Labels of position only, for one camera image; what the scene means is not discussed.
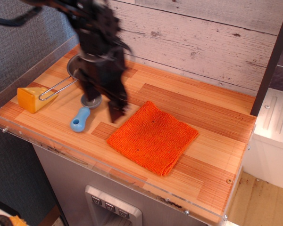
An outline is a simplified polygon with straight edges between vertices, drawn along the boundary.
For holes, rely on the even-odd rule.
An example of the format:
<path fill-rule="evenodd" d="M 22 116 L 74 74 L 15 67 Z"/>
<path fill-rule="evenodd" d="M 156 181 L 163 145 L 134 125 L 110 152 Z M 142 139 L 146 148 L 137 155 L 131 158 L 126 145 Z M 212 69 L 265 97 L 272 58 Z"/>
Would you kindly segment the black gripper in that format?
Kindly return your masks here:
<path fill-rule="evenodd" d="M 122 83 L 122 75 L 126 70 L 124 53 L 117 51 L 111 59 L 87 61 L 80 53 L 82 61 L 79 63 L 81 70 L 78 75 L 87 101 L 92 101 L 101 94 L 109 99 L 108 109 L 110 120 L 115 123 L 128 111 L 127 93 Z"/>

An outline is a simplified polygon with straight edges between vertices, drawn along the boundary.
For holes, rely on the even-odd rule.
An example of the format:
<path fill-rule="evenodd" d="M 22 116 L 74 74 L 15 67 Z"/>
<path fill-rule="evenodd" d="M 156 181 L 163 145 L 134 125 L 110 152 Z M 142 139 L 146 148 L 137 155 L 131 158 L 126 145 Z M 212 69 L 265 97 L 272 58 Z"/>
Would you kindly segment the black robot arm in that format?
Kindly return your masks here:
<path fill-rule="evenodd" d="M 107 1 L 26 0 L 25 3 L 55 8 L 67 16 L 80 44 L 74 77 L 79 80 L 87 100 L 105 95 L 109 99 L 111 122 L 124 116 L 128 106 L 122 83 L 126 71 L 124 50 L 130 48 L 117 35 L 119 20 Z"/>

